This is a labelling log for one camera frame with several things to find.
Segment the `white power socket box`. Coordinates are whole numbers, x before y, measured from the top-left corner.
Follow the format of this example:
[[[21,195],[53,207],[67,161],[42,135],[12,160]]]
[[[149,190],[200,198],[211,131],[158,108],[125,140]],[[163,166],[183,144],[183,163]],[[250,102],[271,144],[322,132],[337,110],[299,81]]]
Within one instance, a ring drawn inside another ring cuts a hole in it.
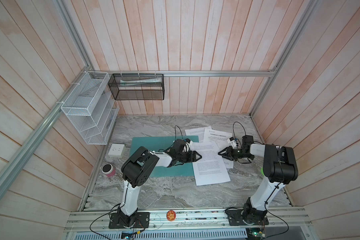
[[[124,144],[111,144],[108,156],[113,158],[121,158],[124,154],[126,147]]]

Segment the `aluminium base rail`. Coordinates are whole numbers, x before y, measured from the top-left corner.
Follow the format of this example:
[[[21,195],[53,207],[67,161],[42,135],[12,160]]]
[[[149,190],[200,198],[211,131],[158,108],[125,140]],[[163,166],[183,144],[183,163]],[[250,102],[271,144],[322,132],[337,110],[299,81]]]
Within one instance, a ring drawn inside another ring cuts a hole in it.
[[[270,208],[266,218],[253,225],[240,223],[224,208],[142,210],[135,227],[111,229],[109,211],[72,212],[64,228],[66,240],[317,240],[318,235],[302,207]]]

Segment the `pink tape roll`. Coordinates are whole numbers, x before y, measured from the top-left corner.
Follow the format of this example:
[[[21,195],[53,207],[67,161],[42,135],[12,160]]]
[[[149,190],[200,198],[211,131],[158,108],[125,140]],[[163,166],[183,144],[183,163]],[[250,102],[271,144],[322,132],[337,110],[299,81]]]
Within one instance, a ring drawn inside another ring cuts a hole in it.
[[[109,164],[109,163],[104,164],[102,166],[101,170],[102,170],[102,173],[108,178],[114,176],[115,173],[116,173],[115,167],[112,164]]]

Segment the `teal file folder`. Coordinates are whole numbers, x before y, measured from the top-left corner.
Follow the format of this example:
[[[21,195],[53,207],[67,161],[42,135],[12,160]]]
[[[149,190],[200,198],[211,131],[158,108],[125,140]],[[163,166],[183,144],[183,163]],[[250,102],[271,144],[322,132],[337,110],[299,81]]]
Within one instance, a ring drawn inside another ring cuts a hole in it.
[[[193,163],[180,163],[170,166],[172,158],[166,153],[166,149],[171,147],[176,139],[190,139],[193,144],[199,142],[197,136],[185,137],[134,137],[130,148],[130,156],[133,156],[139,148],[144,148],[145,153],[158,159],[155,168],[150,174],[151,178],[163,177],[193,177]]]

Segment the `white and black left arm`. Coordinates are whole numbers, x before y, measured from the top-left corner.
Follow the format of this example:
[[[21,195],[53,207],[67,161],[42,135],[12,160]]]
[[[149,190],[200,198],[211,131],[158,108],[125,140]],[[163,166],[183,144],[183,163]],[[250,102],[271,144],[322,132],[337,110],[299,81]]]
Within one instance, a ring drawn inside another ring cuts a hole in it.
[[[141,186],[156,167],[182,166],[203,158],[197,151],[191,150],[192,144],[190,139],[177,139],[162,152],[150,151],[141,146],[128,158],[121,168],[124,193],[123,200],[117,209],[117,223],[127,228],[136,223]]]

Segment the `red round sticker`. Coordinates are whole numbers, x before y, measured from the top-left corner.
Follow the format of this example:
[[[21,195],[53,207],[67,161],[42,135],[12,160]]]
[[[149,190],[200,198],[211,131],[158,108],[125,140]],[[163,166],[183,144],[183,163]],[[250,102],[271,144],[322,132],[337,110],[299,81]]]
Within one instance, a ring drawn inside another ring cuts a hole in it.
[[[176,219],[176,212],[174,210],[169,210],[166,214],[166,218],[170,222],[174,221]]]

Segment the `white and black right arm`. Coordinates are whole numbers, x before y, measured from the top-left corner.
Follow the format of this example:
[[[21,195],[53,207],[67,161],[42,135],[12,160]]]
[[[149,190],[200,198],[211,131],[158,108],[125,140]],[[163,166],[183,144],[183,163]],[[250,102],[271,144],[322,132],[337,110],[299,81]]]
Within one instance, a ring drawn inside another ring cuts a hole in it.
[[[254,141],[253,136],[245,135],[239,144],[231,144],[218,155],[233,162],[263,158],[264,177],[257,191],[247,199],[243,208],[227,208],[225,213],[231,226],[267,223],[268,205],[281,189],[298,178],[293,148],[262,144]]]

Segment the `paper with English text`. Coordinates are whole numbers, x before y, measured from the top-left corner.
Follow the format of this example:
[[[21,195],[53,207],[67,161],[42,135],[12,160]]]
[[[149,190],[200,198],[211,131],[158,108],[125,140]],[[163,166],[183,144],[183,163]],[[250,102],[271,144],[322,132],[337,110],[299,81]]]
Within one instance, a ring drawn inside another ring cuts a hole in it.
[[[218,155],[219,147],[215,142],[194,143],[191,150],[202,158],[193,163],[194,177],[197,186],[230,182],[230,176],[222,156]]]

